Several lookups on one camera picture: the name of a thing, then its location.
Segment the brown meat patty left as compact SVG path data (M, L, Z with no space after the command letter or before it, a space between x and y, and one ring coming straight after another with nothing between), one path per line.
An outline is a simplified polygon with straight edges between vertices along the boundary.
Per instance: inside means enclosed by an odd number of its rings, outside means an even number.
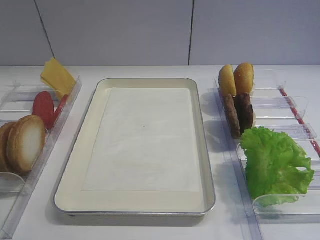
M224 111L229 121L232 137L234 139L239 139L241 137L240 122L238 119L238 114L235 108L234 100L230 94L227 94L224 97Z

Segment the dark meat patty right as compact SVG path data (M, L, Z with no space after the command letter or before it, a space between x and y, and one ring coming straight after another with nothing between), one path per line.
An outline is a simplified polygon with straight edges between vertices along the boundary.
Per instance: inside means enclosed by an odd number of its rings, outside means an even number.
M248 93L239 93L234 98L234 106L239 121L240 134L245 130L252 128L254 122L254 111L251 104L251 98Z

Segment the red tomato slice rear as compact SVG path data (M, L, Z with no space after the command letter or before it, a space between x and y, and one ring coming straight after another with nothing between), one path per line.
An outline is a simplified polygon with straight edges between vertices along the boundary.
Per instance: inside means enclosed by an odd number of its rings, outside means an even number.
M68 95L65 94L62 98L62 100L60 101L58 107L56 108L55 112L54 112L54 115L53 115L53 122L55 123L57 121L57 119L59 118L61 112L63 111L66 103L67 103L67 100L68 100Z

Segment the red tomato slice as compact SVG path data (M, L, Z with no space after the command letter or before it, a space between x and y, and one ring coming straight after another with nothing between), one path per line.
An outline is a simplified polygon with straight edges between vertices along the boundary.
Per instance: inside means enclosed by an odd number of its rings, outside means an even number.
M32 114L40 117L48 130L52 129L54 117L54 101L48 91L42 91L37 94L33 101Z
M63 111L66 103L67 103L67 100L68 100L68 95L65 94L62 98L62 100L60 101L58 107L56 108L55 112L54 112L54 115L53 115L53 122L55 123L57 121L57 119L59 118L61 112Z

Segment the yellow cheese slices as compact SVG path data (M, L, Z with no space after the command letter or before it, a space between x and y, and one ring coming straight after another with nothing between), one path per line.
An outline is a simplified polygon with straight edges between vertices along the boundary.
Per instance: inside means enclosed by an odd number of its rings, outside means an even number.
M54 57L45 63L40 77L43 83L55 90L59 100L69 95L76 84L74 77Z

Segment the red tomato slice front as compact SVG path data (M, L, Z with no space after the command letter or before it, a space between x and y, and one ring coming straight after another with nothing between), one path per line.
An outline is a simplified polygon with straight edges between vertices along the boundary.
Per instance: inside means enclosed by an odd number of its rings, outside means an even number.
M54 101L48 91L42 91L37 94L33 101L32 114L40 117L48 130L52 129L54 117Z

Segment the green lettuce leaf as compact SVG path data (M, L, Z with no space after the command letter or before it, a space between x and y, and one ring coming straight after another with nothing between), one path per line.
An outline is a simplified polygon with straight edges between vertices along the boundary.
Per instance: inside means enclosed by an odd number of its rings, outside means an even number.
M240 146L249 194L261 206L294 203L307 194L315 174L312 160L287 133L253 127L244 131Z

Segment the white paper liner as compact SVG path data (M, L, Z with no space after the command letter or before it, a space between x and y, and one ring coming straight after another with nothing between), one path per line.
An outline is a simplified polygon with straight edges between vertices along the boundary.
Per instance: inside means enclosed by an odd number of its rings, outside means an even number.
M82 188L198 192L198 151L187 88L113 88Z

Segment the cream metal tray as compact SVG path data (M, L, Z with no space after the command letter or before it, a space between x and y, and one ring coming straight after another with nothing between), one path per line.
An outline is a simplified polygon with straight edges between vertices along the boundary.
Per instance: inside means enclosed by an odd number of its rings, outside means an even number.
M113 88L186 88L190 92L198 154L199 191L84 190L100 124ZM198 86L189 78L107 78L92 95L81 128L58 184L54 203L71 215L203 216L215 205L215 188L207 150Z

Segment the yellow bun half left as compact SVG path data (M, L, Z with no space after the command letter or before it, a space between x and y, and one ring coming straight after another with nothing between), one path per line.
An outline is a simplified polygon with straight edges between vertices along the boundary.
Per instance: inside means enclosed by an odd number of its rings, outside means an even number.
M223 96L231 95L234 97L237 94L232 65L227 64L219 71L218 84Z

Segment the golden bun half right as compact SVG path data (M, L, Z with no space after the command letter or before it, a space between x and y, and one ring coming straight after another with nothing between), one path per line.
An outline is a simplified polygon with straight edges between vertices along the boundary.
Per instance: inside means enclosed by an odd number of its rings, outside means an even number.
M233 72L236 93L248 93L252 92L254 86L255 71L254 66L249 62L241 63L237 66Z

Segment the clear acrylic right rack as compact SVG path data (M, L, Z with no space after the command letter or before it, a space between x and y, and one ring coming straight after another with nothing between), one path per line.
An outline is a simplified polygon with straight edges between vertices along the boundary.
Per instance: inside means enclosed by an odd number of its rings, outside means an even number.
M290 96L286 82L270 69L256 70L250 100L253 125L288 134L301 146L314 171L306 194L267 194L252 199L247 187L247 158L240 142L232 138L225 115L220 85L215 83L215 99L229 148L226 158L232 163L241 196L245 235L249 240L317 240L320 237L320 136L304 119L308 100Z

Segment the clear acrylic rack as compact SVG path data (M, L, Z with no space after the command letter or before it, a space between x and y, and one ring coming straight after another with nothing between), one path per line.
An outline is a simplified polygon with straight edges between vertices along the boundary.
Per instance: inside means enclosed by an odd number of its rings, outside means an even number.
M288 134L301 146L314 171L306 194L267 194L252 199L247 187L247 158L240 142L232 138L225 115L220 85L215 83L215 99L229 148L226 158L232 163L241 196L245 235L249 240L317 240L320 237L320 136L304 119L308 100L290 96L286 82L270 69L256 70L250 100L253 125Z
M11 239L82 88L0 88L0 238Z

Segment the clear acrylic left rack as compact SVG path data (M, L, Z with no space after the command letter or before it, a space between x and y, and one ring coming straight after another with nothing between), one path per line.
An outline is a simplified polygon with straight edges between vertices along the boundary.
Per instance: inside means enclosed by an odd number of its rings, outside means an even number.
M0 238L11 239L82 88L0 88Z

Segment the brown bun half left rack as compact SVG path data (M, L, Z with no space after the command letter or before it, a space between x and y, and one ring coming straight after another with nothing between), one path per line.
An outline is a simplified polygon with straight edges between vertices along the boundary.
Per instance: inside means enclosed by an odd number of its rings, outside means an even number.
M11 164L9 163L8 157L7 157L7 143L8 143L8 137L9 133L12 129L12 127L15 125L15 122L8 122L5 123L0 128L0 171L1 172L9 172L9 173L15 173L16 171L13 169Z

